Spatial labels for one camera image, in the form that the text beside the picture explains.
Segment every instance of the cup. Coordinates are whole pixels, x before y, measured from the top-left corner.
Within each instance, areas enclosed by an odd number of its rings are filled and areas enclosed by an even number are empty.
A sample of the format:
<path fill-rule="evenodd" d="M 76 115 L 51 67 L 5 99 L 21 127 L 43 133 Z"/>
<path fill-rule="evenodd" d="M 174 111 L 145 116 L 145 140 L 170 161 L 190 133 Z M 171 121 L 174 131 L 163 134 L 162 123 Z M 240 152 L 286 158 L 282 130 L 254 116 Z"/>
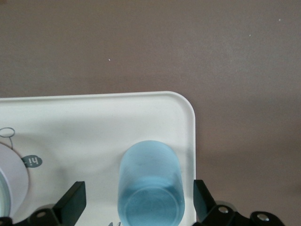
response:
<path fill-rule="evenodd" d="M 178 226 L 185 202 L 174 151 L 142 141 L 124 154 L 119 169 L 118 213 L 124 226 Z"/>
<path fill-rule="evenodd" d="M 27 194 L 28 184 L 21 158 L 0 144 L 0 217 L 13 217 Z"/>

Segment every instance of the tray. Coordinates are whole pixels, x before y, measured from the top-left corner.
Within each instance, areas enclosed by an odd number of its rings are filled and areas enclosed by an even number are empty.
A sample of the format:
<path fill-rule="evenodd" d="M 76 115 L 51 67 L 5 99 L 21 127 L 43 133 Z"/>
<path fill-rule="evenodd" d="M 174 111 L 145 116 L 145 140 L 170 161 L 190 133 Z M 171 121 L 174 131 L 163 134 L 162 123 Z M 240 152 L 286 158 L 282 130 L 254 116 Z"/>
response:
<path fill-rule="evenodd" d="M 14 222 L 56 203 L 75 181 L 85 181 L 87 207 L 76 226 L 119 225 L 119 163 L 142 140 L 161 141 L 176 152 L 186 206 L 180 225 L 195 222 L 195 115 L 180 94 L 0 98 L 0 113 L 0 142 L 25 157 L 30 176 Z"/>

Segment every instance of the translucent blue plastic cup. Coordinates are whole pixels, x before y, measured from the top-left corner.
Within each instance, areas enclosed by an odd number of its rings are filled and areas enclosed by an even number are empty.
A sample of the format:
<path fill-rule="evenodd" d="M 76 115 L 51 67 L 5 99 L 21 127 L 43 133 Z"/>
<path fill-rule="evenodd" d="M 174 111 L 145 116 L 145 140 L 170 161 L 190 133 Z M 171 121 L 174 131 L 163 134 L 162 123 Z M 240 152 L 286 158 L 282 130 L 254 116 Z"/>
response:
<path fill-rule="evenodd" d="M 124 226 L 178 226 L 185 203 L 179 160 L 158 141 L 142 141 L 124 154 L 118 213 Z"/>

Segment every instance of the white round container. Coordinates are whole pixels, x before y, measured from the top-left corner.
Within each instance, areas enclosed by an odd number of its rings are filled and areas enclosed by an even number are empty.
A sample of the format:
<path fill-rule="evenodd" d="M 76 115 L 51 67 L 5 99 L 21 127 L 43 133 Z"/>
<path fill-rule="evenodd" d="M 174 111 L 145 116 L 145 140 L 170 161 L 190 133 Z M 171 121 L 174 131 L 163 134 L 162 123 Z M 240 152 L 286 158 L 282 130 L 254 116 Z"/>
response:
<path fill-rule="evenodd" d="M 28 191 L 29 178 L 21 158 L 0 144 L 0 217 L 13 217 Z"/>

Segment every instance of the silver screw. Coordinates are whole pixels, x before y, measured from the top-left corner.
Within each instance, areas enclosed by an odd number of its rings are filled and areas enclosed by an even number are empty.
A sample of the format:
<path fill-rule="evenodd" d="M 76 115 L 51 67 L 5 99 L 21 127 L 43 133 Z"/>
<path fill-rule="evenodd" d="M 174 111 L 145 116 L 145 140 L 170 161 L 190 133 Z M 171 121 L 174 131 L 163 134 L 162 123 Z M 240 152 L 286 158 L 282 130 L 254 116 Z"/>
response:
<path fill-rule="evenodd" d="M 224 206 L 221 206 L 220 208 L 218 208 L 218 210 L 221 212 L 221 213 L 229 213 L 229 210 L 224 207 Z"/>
<path fill-rule="evenodd" d="M 262 221 L 269 221 L 268 216 L 263 213 L 257 214 L 257 217 Z"/>
<path fill-rule="evenodd" d="M 42 218 L 42 217 L 45 216 L 45 215 L 46 215 L 46 212 L 43 211 L 43 212 L 38 213 L 38 214 L 37 214 L 37 217 L 38 217 L 38 218 Z"/>

